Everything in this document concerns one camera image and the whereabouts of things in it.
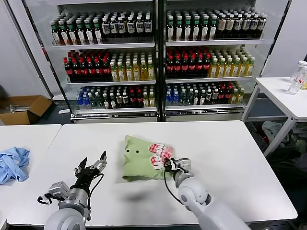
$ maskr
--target blue cloth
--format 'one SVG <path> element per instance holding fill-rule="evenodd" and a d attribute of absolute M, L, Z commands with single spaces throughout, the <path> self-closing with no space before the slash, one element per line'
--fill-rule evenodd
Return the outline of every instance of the blue cloth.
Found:
<path fill-rule="evenodd" d="M 6 183 L 11 178 L 19 182 L 28 178 L 21 167 L 28 165 L 29 153 L 29 150 L 17 147 L 0 152 L 0 184 Z"/>

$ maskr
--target cardboard box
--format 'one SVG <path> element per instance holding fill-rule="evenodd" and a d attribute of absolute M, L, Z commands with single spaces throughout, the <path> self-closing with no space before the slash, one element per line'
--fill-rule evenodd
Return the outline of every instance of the cardboard box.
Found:
<path fill-rule="evenodd" d="M 24 112 L 0 114 L 0 120 L 6 125 L 29 125 L 36 122 L 52 102 L 40 95 L 0 98 L 0 108 L 7 108 L 10 104 L 28 105 L 29 109 Z"/>

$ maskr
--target table leg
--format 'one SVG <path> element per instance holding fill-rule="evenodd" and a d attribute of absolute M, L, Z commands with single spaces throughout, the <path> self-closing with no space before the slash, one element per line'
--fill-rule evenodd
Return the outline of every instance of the table leg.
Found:
<path fill-rule="evenodd" d="M 256 87 L 254 88 L 254 91 L 253 91 L 253 93 L 252 93 L 252 95 L 251 95 L 251 97 L 250 97 L 250 99 L 248 101 L 248 105 L 247 105 L 247 107 L 246 107 L 246 109 L 245 109 L 245 111 L 244 111 L 244 113 L 242 115 L 242 118 L 241 118 L 241 120 L 244 123 L 248 119 L 250 111 L 251 111 L 251 109 L 252 109 L 252 107 L 253 107 L 253 105 L 254 105 L 257 97 L 258 97 L 259 92 L 260 92 L 260 88 L 259 88 L 258 84 L 256 84 Z"/>
<path fill-rule="evenodd" d="M 273 153 L 276 148 L 279 146 L 284 137 L 288 134 L 288 132 L 292 129 L 294 124 L 297 122 L 293 117 L 289 117 L 283 127 L 279 130 L 278 134 L 275 136 L 274 140 L 268 146 L 268 148 L 264 152 L 264 156 L 267 158 L 271 153 Z"/>

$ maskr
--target white wall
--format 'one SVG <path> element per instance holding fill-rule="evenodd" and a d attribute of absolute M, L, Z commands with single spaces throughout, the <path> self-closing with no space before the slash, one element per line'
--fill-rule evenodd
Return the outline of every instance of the white wall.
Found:
<path fill-rule="evenodd" d="M 8 96 L 40 94 L 50 98 L 3 1 L 0 1 L 0 21 L 3 32 L 0 37 L 0 91 Z"/>
<path fill-rule="evenodd" d="M 289 77 L 297 70 L 297 61 L 305 58 L 307 54 L 306 9 L 306 0 L 292 0 L 262 76 Z"/>

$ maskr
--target black cable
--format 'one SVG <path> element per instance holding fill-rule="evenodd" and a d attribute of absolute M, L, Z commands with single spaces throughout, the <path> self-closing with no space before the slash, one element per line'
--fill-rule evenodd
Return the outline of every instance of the black cable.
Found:
<path fill-rule="evenodd" d="M 173 197 L 176 201 L 178 201 L 179 203 L 181 203 L 181 201 L 180 201 L 177 197 L 175 197 L 175 195 L 171 192 L 171 190 L 169 190 L 169 188 L 168 188 L 168 186 L 167 186 L 167 183 L 166 183 L 165 174 L 166 174 L 166 170 L 164 170 L 164 183 L 165 183 L 165 186 L 166 186 L 168 192 L 172 195 L 172 197 Z"/>
<path fill-rule="evenodd" d="M 98 174 L 97 177 L 98 176 L 101 176 L 101 177 L 100 177 L 99 181 L 95 184 L 95 186 L 92 188 L 92 190 L 91 190 L 91 192 L 90 192 L 90 194 L 88 196 L 88 200 L 87 200 L 87 209 L 88 210 L 91 210 L 91 201 L 90 201 L 90 199 L 91 199 L 92 193 L 93 193 L 94 189 L 99 185 L 99 183 L 101 182 L 102 178 L 104 178 L 104 174 L 101 173 L 101 174 Z"/>

